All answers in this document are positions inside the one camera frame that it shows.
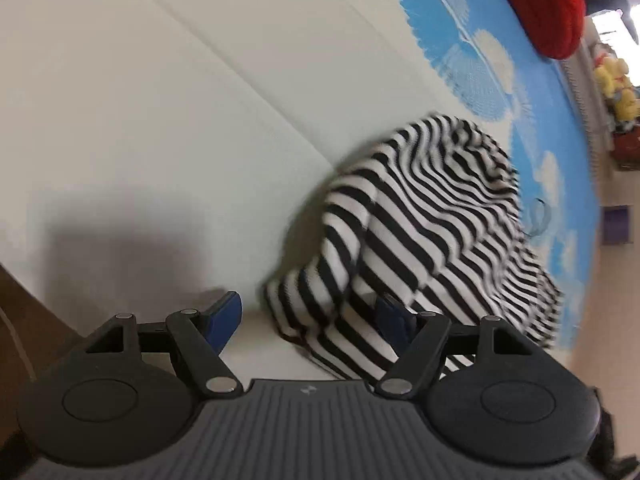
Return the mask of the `blue fan-pattern bed sheet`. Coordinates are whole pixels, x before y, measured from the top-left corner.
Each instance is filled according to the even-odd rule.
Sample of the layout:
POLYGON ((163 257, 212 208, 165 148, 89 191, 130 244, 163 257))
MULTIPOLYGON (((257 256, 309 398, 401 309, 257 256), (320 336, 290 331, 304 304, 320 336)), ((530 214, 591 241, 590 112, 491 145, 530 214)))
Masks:
POLYGON ((598 206, 562 72, 506 0, 1 0, 1 263, 74 330, 231 288, 244 377, 320 376, 262 283, 390 130, 468 118, 512 156, 573 352, 598 206))

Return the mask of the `striped hoodie with white vest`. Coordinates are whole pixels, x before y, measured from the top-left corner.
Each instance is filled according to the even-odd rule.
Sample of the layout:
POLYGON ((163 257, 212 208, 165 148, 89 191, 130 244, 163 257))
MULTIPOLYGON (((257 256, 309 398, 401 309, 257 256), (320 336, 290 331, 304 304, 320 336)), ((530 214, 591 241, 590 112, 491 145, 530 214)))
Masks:
POLYGON ((529 245, 518 173, 474 122, 433 114, 397 129, 333 180, 318 252, 265 286, 279 335, 337 376, 380 379, 396 320, 476 325, 495 315, 545 349, 562 292, 529 245))

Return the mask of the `dark red plush cushion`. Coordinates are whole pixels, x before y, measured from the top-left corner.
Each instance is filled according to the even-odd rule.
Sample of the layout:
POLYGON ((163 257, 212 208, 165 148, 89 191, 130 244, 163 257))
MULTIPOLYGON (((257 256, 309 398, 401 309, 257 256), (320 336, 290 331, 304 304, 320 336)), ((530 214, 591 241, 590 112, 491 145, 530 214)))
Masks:
POLYGON ((622 171, 638 171, 640 167, 640 128, 635 126, 613 136, 612 159, 622 171))

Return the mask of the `yellow plush toys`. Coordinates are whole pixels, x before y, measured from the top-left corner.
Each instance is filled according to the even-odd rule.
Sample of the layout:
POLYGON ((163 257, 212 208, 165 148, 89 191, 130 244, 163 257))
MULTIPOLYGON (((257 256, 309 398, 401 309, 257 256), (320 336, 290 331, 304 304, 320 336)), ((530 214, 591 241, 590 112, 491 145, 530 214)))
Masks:
POLYGON ((593 75, 615 130, 628 132, 639 125, 639 92, 628 77, 627 63, 607 48, 594 51, 593 75))

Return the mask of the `purple box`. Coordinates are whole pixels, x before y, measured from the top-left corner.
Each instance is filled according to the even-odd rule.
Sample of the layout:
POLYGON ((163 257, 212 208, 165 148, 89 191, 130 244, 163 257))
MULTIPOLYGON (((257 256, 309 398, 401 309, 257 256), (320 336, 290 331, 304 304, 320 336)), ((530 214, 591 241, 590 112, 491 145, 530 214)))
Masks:
POLYGON ((606 246, 626 245, 630 242, 631 209, 628 205, 602 208, 602 244, 606 246))

